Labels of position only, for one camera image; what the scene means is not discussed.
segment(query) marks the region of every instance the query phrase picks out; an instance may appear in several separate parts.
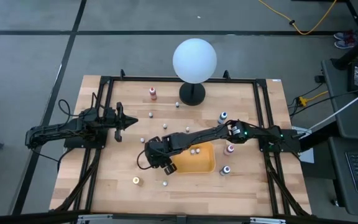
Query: orange tray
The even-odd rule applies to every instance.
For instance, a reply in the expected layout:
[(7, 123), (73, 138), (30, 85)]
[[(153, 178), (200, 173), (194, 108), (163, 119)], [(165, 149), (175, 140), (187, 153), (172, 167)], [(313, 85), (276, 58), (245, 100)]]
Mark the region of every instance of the orange tray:
[[(192, 149), (200, 149), (200, 153), (191, 155)], [(177, 173), (180, 174), (212, 172), (216, 165), (214, 146), (210, 142), (193, 145), (181, 154), (173, 156), (172, 162), (178, 168)]]

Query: white spherical lamp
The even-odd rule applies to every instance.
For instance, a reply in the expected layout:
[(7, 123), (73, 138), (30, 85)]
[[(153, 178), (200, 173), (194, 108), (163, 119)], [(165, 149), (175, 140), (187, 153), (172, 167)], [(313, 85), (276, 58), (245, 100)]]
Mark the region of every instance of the white spherical lamp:
[(200, 83), (215, 72), (214, 48), (205, 40), (188, 39), (177, 47), (172, 61), (175, 73), (185, 81), (180, 87), (180, 99), (190, 106), (200, 104), (205, 98), (205, 88)]

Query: wooden table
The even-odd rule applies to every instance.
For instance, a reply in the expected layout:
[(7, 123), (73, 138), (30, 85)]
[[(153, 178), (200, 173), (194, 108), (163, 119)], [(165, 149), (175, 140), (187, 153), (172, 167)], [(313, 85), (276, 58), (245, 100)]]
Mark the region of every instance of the wooden table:
[[(98, 91), (100, 76), (86, 75), (83, 78), (76, 103), (75, 113), (90, 107), (92, 92)], [(215, 140), (216, 168), (210, 174), (165, 175), (163, 169), (140, 170), (136, 157), (144, 149), (140, 138), (146, 141), (155, 136), (174, 132), (200, 131), (217, 125), (222, 111), (228, 119), (258, 125), (254, 92), (251, 84), (204, 83), (206, 97), (198, 106), (181, 103), (179, 108), (180, 82), (135, 82), (115, 81), (111, 106), (122, 102), (124, 113), (139, 119), (139, 122), (122, 132), (122, 142), (114, 140), (114, 130), (109, 131), (106, 147), (102, 150), (94, 188), (92, 212), (103, 213), (153, 213), (189, 215), (272, 215), (267, 185), (267, 174), (258, 141), (250, 139), (245, 144), (235, 145), (234, 154), (225, 156), (224, 147), (229, 143)], [(157, 90), (157, 101), (152, 101), (149, 88)], [(281, 128), (291, 128), (287, 104), (280, 80), (267, 80), (268, 93), (274, 123)], [(264, 121), (264, 99), (260, 89), (260, 100)], [(78, 182), (84, 149), (74, 149), (62, 160), (50, 208), (59, 206)], [(310, 211), (305, 181), (298, 160), (290, 153), (281, 153), (285, 183), (297, 202)], [(144, 155), (141, 166), (148, 166)], [(228, 165), (231, 173), (219, 175), (219, 169)], [(144, 180), (142, 187), (132, 183), (133, 177)], [(279, 211), (283, 212), (280, 191), (276, 186)], [(81, 208), (85, 206), (87, 187), (83, 191)]]

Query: black lamp stand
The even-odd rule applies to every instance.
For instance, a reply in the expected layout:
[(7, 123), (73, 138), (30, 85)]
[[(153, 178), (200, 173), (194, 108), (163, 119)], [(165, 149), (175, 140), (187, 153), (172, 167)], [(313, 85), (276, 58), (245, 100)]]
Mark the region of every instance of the black lamp stand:
[(184, 83), (179, 90), (180, 100), (189, 106), (199, 105), (204, 101), (205, 88), (202, 84)]

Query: white cable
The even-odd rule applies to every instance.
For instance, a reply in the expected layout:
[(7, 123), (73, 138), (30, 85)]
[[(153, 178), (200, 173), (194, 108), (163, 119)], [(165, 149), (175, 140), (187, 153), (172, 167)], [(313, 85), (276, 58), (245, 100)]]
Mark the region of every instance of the white cable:
[(346, 109), (348, 106), (350, 106), (351, 104), (353, 104), (354, 102), (356, 102), (358, 100), (358, 97), (354, 100), (352, 100), (350, 103), (348, 103), (346, 106), (342, 107), (341, 109), (339, 109), (337, 112), (333, 113), (331, 116), (329, 116), (328, 118), (318, 122), (317, 124), (313, 125), (312, 127), (310, 127), (309, 129), (307, 129), (306, 131), (311, 131), (313, 128), (319, 126), (320, 124), (323, 124), (324, 122), (326, 122), (328, 119), (332, 118), (333, 116), (339, 114), (342, 110)]

